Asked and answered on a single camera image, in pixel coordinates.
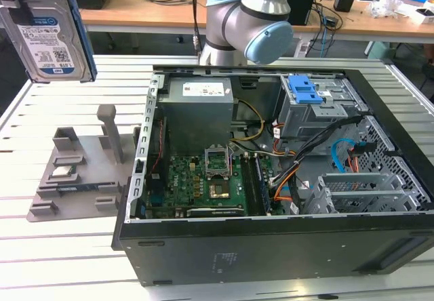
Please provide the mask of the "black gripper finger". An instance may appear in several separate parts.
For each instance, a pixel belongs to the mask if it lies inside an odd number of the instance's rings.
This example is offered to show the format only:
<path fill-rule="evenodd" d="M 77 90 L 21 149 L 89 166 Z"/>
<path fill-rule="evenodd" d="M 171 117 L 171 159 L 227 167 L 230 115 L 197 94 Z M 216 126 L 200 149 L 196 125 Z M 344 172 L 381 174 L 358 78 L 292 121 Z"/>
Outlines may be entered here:
<path fill-rule="evenodd" d="M 19 17 L 18 24 L 32 24 L 33 23 L 33 13 L 28 6 L 27 0 L 18 0 L 19 7 Z"/>

